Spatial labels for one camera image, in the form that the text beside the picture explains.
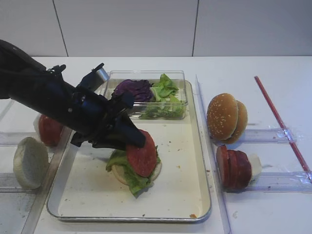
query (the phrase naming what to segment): top bun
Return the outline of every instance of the top bun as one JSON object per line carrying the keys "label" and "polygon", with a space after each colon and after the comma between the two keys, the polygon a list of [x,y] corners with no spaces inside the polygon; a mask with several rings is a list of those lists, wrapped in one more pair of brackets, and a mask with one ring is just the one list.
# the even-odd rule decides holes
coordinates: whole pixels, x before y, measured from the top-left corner
{"label": "top bun", "polygon": [[227,93],[215,96],[208,106],[207,122],[211,137],[226,140],[232,136],[238,121],[238,104]]}

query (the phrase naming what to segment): white wall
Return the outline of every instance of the white wall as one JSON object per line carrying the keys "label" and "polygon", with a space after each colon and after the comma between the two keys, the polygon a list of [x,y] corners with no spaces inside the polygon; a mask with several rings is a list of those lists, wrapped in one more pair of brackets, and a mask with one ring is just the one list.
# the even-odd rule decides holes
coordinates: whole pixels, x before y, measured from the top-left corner
{"label": "white wall", "polygon": [[32,56],[67,56],[51,0],[0,0],[0,39]]}
{"label": "white wall", "polygon": [[[312,55],[312,0],[55,0],[55,6],[69,56]],[[0,39],[32,56],[67,56],[58,18],[52,0],[0,0]]]}
{"label": "white wall", "polygon": [[200,0],[194,55],[312,55],[312,0]]}
{"label": "white wall", "polygon": [[69,56],[191,56],[197,0],[55,0]]}

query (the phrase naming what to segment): salami slice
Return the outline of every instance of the salami slice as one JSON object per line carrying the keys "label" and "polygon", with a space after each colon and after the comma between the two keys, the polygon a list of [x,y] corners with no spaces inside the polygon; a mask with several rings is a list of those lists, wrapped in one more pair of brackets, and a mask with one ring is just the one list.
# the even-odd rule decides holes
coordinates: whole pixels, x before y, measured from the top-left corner
{"label": "salami slice", "polygon": [[64,126],[45,115],[40,116],[38,125],[41,141],[46,146],[57,146]]}
{"label": "salami slice", "polygon": [[230,181],[229,188],[235,189],[237,179],[238,179],[238,166],[236,160],[236,153],[234,150],[228,150],[229,154],[229,165],[230,165]]}
{"label": "salami slice", "polygon": [[238,179],[235,188],[244,189],[252,178],[252,166],[244,152],[236,151],[235,155],[238,166]]}
{"label": "salami slice", "polygon": [[146,137],[145,145],[143,148],[127,145],[127,159],[133,170],[138,175],[142,177],[148,177],[157,164],[156,148],[151,135],[144,130],[140,131]]}
{"label": "salami slice", "polygon": [[225,145],[219,146],[216,150],[216,161],[221,174],[223,187],[227,188],[230,182],[229,154]]}

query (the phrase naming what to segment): sandwich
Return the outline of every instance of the sandwich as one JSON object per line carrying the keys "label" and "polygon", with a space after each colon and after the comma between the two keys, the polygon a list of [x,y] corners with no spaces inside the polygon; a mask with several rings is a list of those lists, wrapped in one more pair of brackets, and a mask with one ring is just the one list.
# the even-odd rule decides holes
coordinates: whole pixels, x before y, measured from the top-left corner
{"label": "sandwich", "polygon": [[127,145],[126,151],[114,150],[106,164],[106,171],[113,172],[116,179],[128,185],[136,197],[153,186],[162,167],[153,138],[148,132],[140,131],[146,137],[143,148]]}

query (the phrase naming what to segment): bottom bun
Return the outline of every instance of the bottom bun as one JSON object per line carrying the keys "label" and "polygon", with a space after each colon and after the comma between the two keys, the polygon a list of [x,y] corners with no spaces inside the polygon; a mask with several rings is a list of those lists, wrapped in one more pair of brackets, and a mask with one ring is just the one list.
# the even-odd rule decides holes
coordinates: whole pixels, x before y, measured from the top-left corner
{"label": "bottom bun", "polygon": [[[159,164],[156,165],[153,175],[151,177],[151,182],[153,182],[155,179],[157,179],[158,175],[160,174],[162,167],[162,163],[160,162]],[[124,169],[123,166],[121,165],[113,165],[112,166],[112,171],[114,173],[114,176],[116,177],[117,180],[120,181],[120,183],[123,183],[125,185],[128,185],[125,177],[124,177]]]}

